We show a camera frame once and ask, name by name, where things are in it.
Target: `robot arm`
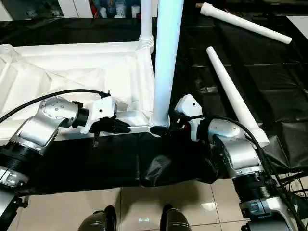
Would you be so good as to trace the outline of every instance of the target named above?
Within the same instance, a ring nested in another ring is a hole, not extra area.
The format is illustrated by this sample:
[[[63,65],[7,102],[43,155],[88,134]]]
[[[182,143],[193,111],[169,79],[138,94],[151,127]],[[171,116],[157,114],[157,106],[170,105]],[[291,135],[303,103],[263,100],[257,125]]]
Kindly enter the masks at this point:
[[[293,214],[278,195],[275,179],[265,172],[255,145],[241,127],[223,119],[203,126],[201,106],[191,95],[180,99],[176,111],[193,118],[189,120],[192,141],[208,139],[214,154],[222,157],[239,196],[242,215],[250,219],[242,230],[298,230]]]
[[[32,169],[39,164],[48,147],[58,134],[59,127],[77,128],[87,134],[99,131],[118,133],[111,128],[115,122],[116,103],[111,96],[94,101],[87,108],[82,103],[70,102],[56,96],[41,101],[38,112],[11,137],[0,151],[0,227],[8,229],[18,207],[25,206],[14,190],[27,184]],[[129,132],[128,124],[120,130]]]

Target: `white plastic pipe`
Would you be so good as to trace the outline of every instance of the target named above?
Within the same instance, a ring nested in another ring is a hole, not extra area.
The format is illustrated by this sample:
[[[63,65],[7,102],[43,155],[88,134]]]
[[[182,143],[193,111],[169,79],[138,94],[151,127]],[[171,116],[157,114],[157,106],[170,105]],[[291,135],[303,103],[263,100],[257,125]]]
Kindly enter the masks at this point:
[[[78,18],[78,13],[73,1],[58,0],[65,18]]]
[[[79,18],[93,18],[88,0],[73,0]]]
[[[217,18],[219,20],[222,20],[224,22],[239,26],[241,28],[244,28],[246,30],[250,30],[252,32],[258,33],[260,35],[266,36],[268,38],[283,42],[285,44],[289,44],[292,41],[291,37],[288,37],[286,35],[280,34],[276,31],[267,29],[263,26],[260,26],[258,24],[252,23],[248,20],[245,20],[243,18],[240,18],[238,16],[235,16],[231,13],[222,11],[220,9],[215,8],[209,3],[204,3],[201,8],[201,14],[206,16],[212,16],[213,18]]]
[[[154,111],[151,126],[169,127],[168,110],[177,57],[184,0],[159,0]]]
[[[154,50],[154,38],[152,35],[152,1],[141,0],[141,33],[139,37],[140,48]]]
[[[218,75],[218,78],[227,94],[227,97],[239,122],[250,130],[250,132],[254,135],[261,147],[265,147],[270,143],[265,132],[261,128],[259,128],[247,105],[242,99],[240,93],[238,92],[236,86],[231,80],[228,72],[226,71],[225,67],[217,56],[214,48],[208,47],[206,49],[206,52],[211,60],[211,63]]]

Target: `black plastic sheet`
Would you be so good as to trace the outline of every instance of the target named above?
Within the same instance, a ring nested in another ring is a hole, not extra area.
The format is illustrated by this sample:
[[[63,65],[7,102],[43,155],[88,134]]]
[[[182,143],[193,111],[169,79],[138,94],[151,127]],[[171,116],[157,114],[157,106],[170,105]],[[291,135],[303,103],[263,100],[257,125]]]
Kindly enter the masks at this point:
[[[170,114],[179,98],[192,94],[205,114],[234,111],[206,54],[213,46],[270,145],[265,148],[281,172],[308,168],[308,42],[286,17],[258,18],[293,37],[290,45],[201,16],[185,2]],[[140,23],[132,19],[37,19],[0,23],[0,43],[13,46],[137,41]],[[20,194],[48,194],[120,186],[160,186],[221,176],[207,145],[185,136],[150,134],[57,141]]]

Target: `tiled floor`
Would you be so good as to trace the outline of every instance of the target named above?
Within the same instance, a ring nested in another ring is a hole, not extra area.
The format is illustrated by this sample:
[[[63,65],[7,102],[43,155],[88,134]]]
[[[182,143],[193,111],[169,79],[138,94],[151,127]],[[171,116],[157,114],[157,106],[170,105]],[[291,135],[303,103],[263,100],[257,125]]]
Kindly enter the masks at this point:
[[[157,231],[166,204],[186,216],[192,231],[240,231],[245,221],[238,203],[231,180],[32,196],[9,231],[77,231],[88,215],[107,205],[116,208],[118,231]]]

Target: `pipe end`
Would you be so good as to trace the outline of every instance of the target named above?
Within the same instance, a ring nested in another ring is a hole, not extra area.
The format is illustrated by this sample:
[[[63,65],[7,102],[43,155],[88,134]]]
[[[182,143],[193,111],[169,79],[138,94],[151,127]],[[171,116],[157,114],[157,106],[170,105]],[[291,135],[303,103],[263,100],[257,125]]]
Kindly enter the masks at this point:
[[[205,15],[205,16],[210,16],[211,13],[212,13],[212,10],[213,10],[213,5],[212,4],[209,4],[207,2],[203,3],[202,7],[201,7],[201,10],[200,10],[200,13]]]
[[[258,141],[261,148],[267,146],[270,143],[268,137],[261,128],[259,127],[253,129],[250,128],[249,130],[254,135],[255,139]]]
[[[206,49],[206,53],[213,52],[213,51],[215,51],[213,47],[208,47]]]
[[[287,39],[286,39],[286,43],[285,44],[290,44],[292,42],[292,38],[287,36]]]

